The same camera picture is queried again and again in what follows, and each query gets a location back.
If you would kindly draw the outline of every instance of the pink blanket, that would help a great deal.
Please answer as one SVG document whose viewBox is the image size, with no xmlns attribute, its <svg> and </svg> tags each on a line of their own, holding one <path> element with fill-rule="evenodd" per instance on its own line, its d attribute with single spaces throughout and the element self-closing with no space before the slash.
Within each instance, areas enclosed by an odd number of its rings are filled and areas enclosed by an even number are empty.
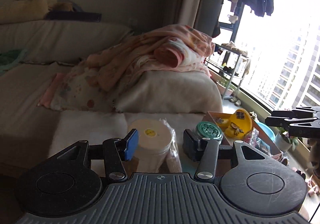
<svg viewBox="0 0 320 224">
<path fill-rule="evenodd" d="M 90 55 L 67 75 L 57 75 L 39 105 L 107 111 L 107 93 L 116 83 L 120 95 L 145 71 L 199 71 L 210 76 L 203 60 L 213 51 L 211 37 L 186 25 L 169 25 Z"/>
<path fill-rule="evenodd" d="M 101 54 L 90 55 L 85 62 L 86 66 L 100 68 L 99 74 L 92 79 L 92 83 L 94 84 L 96 81 L 103 90 L 108 92 L 134 60 L 157 51 L 157 49 L 163 50 L 171 37 L 180 39 L 201 57 L 208 57 L 214 51 L 214 43 L 212 43 L 210 36 L 187 25 L 168 25 L 143 35 L 134 36 L 126 43 L 105 50 Z M 179 60 L 180 50 L 172 48 L 168 51 Z"/>
</svg>

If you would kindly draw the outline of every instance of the teal jar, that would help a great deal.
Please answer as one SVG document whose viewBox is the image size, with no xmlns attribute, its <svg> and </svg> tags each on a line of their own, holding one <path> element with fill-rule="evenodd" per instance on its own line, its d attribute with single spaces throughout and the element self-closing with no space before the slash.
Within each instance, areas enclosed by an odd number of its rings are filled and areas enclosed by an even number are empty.
<svg viewBox="0 0 320 224">
<path fill-rule="evenodd" d="M 223 132 L 216 124 L 211 123 L 209 121 L 202 121 L 197 124 L 194 133 L 202 138 L 210 138 L 211 140 L 216 140 L 221 144 L 223 139 Z"/>
</svg>

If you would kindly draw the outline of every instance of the black ridged plate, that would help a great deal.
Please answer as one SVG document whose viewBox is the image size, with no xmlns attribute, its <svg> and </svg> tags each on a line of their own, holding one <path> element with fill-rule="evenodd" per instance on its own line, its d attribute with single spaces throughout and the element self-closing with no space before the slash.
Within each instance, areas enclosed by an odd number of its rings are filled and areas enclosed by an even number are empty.
<svg viewBox="0 0 320 224">
<path fill-rule="evenodd" d="M 241 212 L 221 197 L 210 183 L 196 182 L 187 173 L 135 173 L 124 183 L 108 186 L 89 209 L 63 218 L 26 213 L 17 224 L 307 224 L 296 212 L 280 217 L 257 217 Z"/>
</svg>

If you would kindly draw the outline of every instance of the blue bowl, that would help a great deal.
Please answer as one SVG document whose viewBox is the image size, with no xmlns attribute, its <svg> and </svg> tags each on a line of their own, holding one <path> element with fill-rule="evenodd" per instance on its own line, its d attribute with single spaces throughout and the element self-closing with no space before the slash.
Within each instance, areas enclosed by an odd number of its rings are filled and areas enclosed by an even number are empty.
<svg viewBox="0 0 320 224">
<path fill-rule="evenodd" d="M 257 122 L 257 124 L 258 124 L 259 127 L 261 127 L 261 129 L 267 134 L 267 136 L 268 136 L 273 142 L 275 142 L 276 136 L 275 136 L 275 133 L 271 130 L 271 128 L 268 127 L 267 125 L 265 125 L 264 123 L 261 123 L 261 122 Z"/>
</svg>

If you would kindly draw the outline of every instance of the blue gripper pad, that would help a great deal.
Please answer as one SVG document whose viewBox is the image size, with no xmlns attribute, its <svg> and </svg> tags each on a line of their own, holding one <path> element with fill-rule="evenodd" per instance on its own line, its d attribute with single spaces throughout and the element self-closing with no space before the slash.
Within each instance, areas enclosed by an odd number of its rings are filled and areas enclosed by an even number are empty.
<svg viewBox="0 0 320 224">
<path fill-rule="evenodd" d="M 129 161 L 132 159 L 133 154 L 138 146 L 139 142 L 139 132 L 136 129 L 132 129 L 127 136 L 125 137 L 127 139 L 127 146 L 124 150 L 124 160 Z"/>
</svg>

